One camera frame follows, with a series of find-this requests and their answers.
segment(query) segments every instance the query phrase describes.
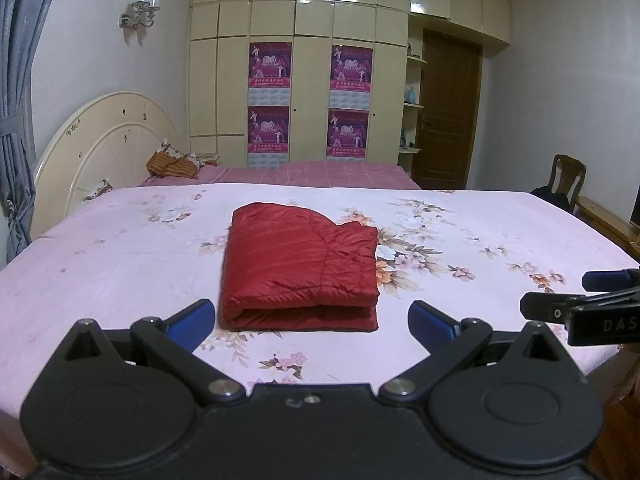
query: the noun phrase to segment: floral bedsheet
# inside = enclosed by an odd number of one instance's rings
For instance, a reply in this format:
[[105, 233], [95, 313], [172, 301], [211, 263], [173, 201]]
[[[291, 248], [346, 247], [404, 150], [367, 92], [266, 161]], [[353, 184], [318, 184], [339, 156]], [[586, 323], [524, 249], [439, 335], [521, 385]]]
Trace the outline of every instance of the floral bedsheet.
[[[377, 227], [381, 293], [373, 333], [216, 327], [195, 354], [248, 388], [367, 382], [377, 390], [427, 355], [406, 326], [413, 300], [456, 319], [519, 330], [526, 292], [580, 293], [587, 270], [637, 265], [578, 219], [524, 193], [254, 184], [119, 189], [81, 207], [0, 272], [0, 463], [27, 467], [1, 443], [25, 447], [20, 404], [73, 322], [93, 317], [103, 328], [125, 328], [199, 298], [215, 303], [232, 212], [251, 202]], [[554, 333], [566, 341], [564, 329]], [[616, 348], [569, 352], [588, 373]]]

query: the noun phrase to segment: headboard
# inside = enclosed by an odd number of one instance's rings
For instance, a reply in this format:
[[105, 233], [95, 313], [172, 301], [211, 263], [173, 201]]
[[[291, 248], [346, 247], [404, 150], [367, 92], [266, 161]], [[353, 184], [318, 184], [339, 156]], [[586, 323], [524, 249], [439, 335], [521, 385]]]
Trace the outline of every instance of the headboard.
[[103, 180], [114, 189], [138, 186], [164, 139], [183, 149], [166, 114], [141, 94], [114, 92], [80, 108], [51, 139], [36, 168], [31, 237], [63, 220]]

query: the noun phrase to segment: wall sconce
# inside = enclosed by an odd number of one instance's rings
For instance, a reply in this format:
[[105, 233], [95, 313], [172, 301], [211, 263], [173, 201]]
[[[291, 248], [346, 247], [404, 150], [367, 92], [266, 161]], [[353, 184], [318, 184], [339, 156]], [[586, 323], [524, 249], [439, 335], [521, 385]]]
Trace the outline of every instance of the wall sconce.
[[135, 16], [121, 14], [118, 23], [121, 28], [152, 27], [156, 11], [160, 10], [160, 0], [134, 0], [131, 7]]

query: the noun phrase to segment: red folded jacket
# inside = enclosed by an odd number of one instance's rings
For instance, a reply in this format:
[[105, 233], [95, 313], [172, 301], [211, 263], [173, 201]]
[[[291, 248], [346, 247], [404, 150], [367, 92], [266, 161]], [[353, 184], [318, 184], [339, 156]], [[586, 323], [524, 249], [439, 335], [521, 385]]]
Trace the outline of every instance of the red folded jacket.
[[234, 211], [220, 292], [222, 323], [249, 330], [378, 328], [375, 227], [336, 225], [301, 207]]

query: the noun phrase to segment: curtain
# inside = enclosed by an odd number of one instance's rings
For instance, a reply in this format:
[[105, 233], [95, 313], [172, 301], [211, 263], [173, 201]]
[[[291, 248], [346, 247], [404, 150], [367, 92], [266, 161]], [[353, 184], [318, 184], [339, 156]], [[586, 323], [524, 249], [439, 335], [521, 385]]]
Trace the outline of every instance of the curtain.
[[25, 90], [51, 0], [0, 0], [0, 202], [8, 217], [7, 261], [31, 242], [35, 186], [33, 132], [24, 120]]

